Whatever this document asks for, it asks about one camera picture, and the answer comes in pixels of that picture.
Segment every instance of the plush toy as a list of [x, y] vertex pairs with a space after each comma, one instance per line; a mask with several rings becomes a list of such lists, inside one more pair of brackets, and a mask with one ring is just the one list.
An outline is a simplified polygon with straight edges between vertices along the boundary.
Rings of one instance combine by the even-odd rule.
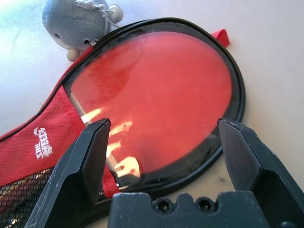
[[123, 18], [118, 5], [108, 7], [105, 0], [48, 0], [42, 22], [50, 36], [68, 49], [74, 62], [89, 45], [106, 35], [110, 26]]

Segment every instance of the white surface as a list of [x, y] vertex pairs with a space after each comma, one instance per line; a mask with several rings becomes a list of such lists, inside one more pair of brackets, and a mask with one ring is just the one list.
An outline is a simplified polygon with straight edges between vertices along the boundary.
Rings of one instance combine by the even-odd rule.
[[[209, 32], [225, 28], [246, 86], [244, 122], [304, 189], [304, 1], [112, 0], [127, 24], [179, 17]], [[0, 0], [0, 134], [34, 115], [69, 66], [41, 24], [44, 0]], [[228, 178], [221, 159], [212, 170]], [[195, 197], [232, 189], [209, 171], [185, 188]]]

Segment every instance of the red strap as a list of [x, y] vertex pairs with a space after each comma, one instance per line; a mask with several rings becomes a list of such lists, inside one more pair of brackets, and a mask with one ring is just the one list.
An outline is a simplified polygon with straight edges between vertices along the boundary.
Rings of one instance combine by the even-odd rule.
[[111, 198], [115, 193], [119, 192], [119, 189], [116, 185], [116, 181], [110, 169], [107, 166], [105, 166], [104, 168], [104, 177], [103, 177], [102, 185], [104, 188], [104, 195], [107, 198]]
[[224, 47], [228, 47], [230, 42], [225, 29], [221, 29], [217, 32], [212, 33], [213, 37], [218, 40]]

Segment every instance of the mesh netting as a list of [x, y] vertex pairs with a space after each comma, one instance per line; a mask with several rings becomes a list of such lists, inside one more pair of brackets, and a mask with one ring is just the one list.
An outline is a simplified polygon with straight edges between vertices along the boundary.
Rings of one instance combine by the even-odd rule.
[[25, 226], [53, 168], [0, 187], [0, 228]]

